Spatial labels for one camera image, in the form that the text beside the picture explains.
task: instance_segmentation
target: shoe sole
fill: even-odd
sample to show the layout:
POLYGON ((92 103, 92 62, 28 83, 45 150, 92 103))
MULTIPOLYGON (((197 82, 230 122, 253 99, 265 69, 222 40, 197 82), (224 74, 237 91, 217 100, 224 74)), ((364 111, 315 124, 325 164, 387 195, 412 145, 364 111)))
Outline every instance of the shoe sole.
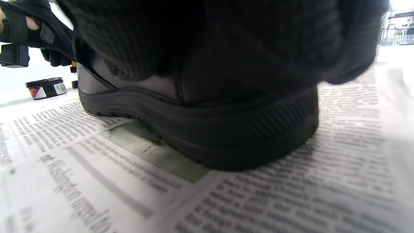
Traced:
POLYGON ((185 107, 136 90, 79 90, 88 113, 139 119, 165 143, 205 167, 242 171, 288 155, 318 127, 316 87, 281 100, 185 107))

